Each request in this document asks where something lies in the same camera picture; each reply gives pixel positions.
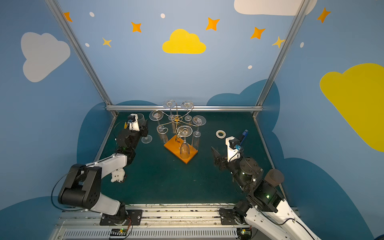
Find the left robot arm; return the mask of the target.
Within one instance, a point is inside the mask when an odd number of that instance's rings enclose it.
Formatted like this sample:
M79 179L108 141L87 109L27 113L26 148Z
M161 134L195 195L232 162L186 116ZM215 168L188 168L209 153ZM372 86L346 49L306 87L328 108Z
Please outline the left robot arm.
M126 123L126 128L120 131L116 139L118 149L114 154L94 163L71 166L64 176L65 181L58 195L59 204L100 213L101 225L124 226L132 223L125 203L101 192L102 179L108 175L112 182L124 181L124 168L133 162L140 139L148 135L148 121L145 118L131 114Z

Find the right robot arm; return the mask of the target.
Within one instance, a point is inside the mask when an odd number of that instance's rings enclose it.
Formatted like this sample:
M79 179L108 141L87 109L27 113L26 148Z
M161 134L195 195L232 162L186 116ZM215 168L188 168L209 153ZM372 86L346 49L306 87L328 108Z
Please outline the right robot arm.
M232 219L256 228L271 240L317 240L319 237L292 210L283 195L263 178L264 171L241 149L228 156L212 148L214 165L228 170L246 195L232 209Z

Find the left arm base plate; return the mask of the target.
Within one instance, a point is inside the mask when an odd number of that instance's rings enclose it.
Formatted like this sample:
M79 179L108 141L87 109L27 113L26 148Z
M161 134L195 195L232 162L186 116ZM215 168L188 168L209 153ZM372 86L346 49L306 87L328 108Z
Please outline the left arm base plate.
M119 211L116 215L103 214L100 226L139 226L141 223L143 210Z

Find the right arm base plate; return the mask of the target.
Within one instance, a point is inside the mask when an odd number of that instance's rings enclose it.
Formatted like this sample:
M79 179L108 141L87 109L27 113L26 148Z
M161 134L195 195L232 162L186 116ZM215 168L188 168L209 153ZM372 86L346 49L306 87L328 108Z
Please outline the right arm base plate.
M245 225L246 214L238 209L219 209L219 215L222 225Z

